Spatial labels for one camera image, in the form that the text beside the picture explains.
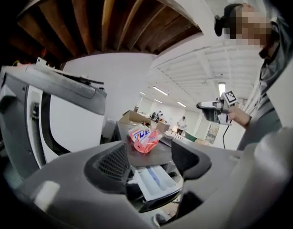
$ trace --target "white shirt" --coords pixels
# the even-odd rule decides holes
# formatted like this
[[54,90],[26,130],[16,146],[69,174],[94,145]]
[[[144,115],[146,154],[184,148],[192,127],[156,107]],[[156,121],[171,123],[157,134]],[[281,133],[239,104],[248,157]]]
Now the white shirt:
[[184,130],[186,128],[186,120],[180,120],[177,123],[178,129],[180,130]]

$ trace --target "black mesh grille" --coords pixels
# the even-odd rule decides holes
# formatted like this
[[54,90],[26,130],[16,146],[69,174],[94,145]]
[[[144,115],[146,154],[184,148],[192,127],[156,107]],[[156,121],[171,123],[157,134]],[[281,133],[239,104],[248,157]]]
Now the black mesh grille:
[[123,181],[124,175],[129,168],[125,145],[104,156],[98,163],[98,168],[109,178]]
[[126,194],[126,182],[130,172],[127,146],[117,143],[87,161],[85,175],[104,192]]

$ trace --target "fluorescent light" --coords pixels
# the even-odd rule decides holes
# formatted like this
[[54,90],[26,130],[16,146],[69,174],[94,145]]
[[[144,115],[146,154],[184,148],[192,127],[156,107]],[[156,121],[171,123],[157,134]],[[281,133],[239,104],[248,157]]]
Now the fluorescent light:
[[164,91],[160,90],[159,88],[157,88],[157,87],[155,87],[155,86],[154,86],[154,89],[156,89],[156,90],[159,91],[160,93],[162,93],[162,94],[168,96],[167,93],[165,93]]
[[224,82],[219,82],[218,83],[218,89],[219,89],[219,96],[222,95],[226,91],[226,83]]
[[180,103],[180,102],[177,102],[177,103],[179,103],[181,106],[183,106],[183,107],[186,107],[184,104],[182,104],[182,103]]

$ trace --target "red snack bag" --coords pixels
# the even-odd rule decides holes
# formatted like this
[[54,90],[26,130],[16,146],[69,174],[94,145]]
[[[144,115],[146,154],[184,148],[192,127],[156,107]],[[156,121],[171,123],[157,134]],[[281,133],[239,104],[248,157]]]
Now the red snack bag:
[[158,130],[152,130],[145,126],[138,125],[128,131],[133,146],[141,153],[148,153],[159,142]]

